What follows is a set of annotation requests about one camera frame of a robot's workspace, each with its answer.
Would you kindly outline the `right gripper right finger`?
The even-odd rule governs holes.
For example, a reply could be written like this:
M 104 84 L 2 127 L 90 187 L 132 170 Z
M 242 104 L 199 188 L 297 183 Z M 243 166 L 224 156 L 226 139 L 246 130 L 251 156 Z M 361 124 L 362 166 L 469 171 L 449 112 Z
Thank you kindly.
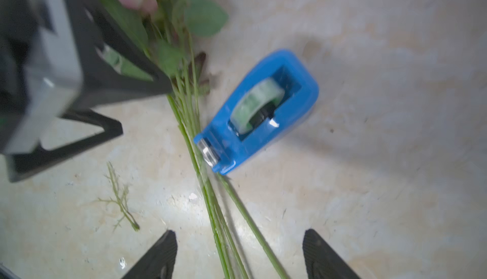
M 305 231 L 303 254 L 309 279 L 360 279 L 314 229 Z

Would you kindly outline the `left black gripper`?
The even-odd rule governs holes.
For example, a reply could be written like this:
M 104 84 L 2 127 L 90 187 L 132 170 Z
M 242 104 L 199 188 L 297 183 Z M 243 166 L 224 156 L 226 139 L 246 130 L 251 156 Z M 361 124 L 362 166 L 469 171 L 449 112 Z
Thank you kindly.
M 117 0 L 1 0 L 1 87 L 13 102 L 1 107 L 12 121 L 1 136 L 9 181 L 123 135 L 119 121 L 92 110 L 63 114 L 72 102 L 74 109 L 91 109 L 172 93 L 147 49 L 139 15 Z M 62 114 L 103 132 L 47 150 L 40 139 Z

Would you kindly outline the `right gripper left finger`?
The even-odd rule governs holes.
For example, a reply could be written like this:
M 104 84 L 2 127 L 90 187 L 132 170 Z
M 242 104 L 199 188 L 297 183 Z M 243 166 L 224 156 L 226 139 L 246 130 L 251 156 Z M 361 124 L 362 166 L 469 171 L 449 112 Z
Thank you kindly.
M 167 230 L 122 279 L 171 279 L 177 251 L 176 233 Z

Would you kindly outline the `artificial flower bouquet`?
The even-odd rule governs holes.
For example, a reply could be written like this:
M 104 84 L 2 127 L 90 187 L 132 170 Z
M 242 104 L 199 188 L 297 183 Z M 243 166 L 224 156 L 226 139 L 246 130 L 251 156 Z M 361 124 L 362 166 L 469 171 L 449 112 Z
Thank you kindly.
M 169 78 L 167 100 L 178 123 L 199 182 L 225 278 L 248 278 L 236 239 L 219 205 L 204 157 L 193 142 L 201 132 L 200 99 L 209 93 L 201 75 L 205 53 L 194 50 L 194 36 L 211 37 L 228 14 L 211 0 L 100 0 L 129 39 Z

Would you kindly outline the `blue tape dispenser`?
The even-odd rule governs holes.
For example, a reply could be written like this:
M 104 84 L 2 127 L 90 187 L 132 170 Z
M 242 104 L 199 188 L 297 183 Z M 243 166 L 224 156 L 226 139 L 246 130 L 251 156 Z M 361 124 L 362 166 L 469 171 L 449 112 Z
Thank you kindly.
M 298 125 L 318 95 L 304 64 L 280 49 L 243 78 L 194 143 L 212 171 L 226 175 Z

